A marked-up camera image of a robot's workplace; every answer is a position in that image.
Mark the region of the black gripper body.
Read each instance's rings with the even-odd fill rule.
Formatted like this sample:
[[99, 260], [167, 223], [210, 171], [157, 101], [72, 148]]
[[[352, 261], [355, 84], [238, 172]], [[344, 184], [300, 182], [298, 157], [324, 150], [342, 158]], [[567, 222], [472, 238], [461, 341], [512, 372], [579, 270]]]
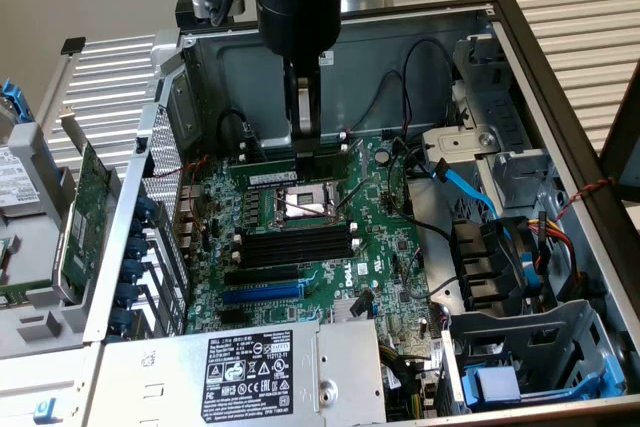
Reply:
[[256, 0], [265, 45], [294, 65], [310, 64], [334, 45], [341, 0]]

